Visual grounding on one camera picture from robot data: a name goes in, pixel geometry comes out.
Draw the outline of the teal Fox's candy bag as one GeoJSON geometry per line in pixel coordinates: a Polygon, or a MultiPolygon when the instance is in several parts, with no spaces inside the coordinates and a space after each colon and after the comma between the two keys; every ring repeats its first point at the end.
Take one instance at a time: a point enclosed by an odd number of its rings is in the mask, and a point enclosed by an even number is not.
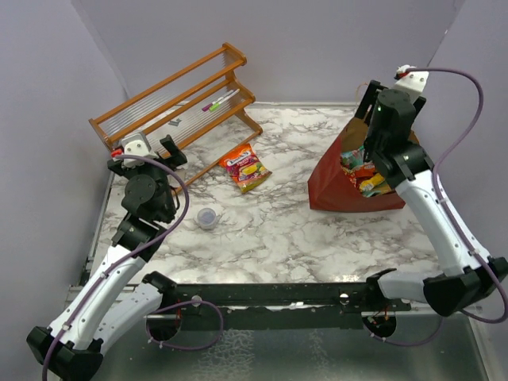
{"type": "Polygon", "coordinates": [[[341,165],[348,169],[361,166],[364,163],[364,146],[352,151],[341,153],[341,165]]]}

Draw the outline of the orange fruit candy bag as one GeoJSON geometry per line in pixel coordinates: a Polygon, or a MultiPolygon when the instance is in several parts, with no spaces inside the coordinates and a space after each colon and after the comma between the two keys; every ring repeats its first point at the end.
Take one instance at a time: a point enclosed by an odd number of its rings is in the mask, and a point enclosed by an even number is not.
{"type": "Polygon", "coordinates": [[[242,194],[258,187],[270,175],[249,143],[240,144],[219,160],[242,194]]]}

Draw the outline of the red brown paper bag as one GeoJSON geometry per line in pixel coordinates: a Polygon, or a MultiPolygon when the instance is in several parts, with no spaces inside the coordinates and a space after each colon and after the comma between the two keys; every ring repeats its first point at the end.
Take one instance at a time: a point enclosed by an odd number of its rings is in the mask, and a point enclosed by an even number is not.
{"type": "Polygon", "coordinates": [[[406,92],[387,88],[379,92],[371,119],[355,116],[343,128],[308,180],[312,210],[365,213],[397,210],[405,202],[395,188],[433,166],[412,132],[416,98],[406,92]],[[362,193],[359,185],[343,172],[341,153],[364,146],[364,164],[375,166],[385,181],[362,193]]]}

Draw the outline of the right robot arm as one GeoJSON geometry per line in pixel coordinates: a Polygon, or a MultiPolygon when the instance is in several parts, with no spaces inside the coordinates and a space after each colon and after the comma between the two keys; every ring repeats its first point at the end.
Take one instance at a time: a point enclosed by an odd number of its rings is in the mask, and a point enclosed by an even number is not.
{"type": "Polygon", "coordinates": [[[424,229],[438,258],[441,273],[379,274],[377,284],[364,294],[373,310],[383,310],[393,298],[428,304],[442,317],[462,312],[488,297],[507,276],[507,260],[493,257],[474,237],[441,181],[433,177],[433,161],[422,146],[410,140],[414,119],[425,104],[400,87],[391,89],[377,81],[368,84],[356,116],[368,131],[364,159],[408,205],[424,229]]]}

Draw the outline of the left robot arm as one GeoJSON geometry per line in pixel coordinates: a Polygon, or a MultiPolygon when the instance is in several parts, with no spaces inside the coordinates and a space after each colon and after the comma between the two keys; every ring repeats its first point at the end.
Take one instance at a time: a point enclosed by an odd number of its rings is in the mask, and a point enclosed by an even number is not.
{"type": "Polygon", "coordinates": [[[89,380],[102,364],[106,345],[118,333],[107,314],[129,280],[140,271],[185,218],[190,196],[180,202],[174,179],[187,158],[171,136],[160,140],[168,156],[155,152],[143,133],[121,140],[107,162],[108,169],[127,180],[121,205],[126,215],[96,272],[74,301],[48,326],[34,327],[27,344],[42,366],[42,379],[54,373],[64,380],[89,380]]]}

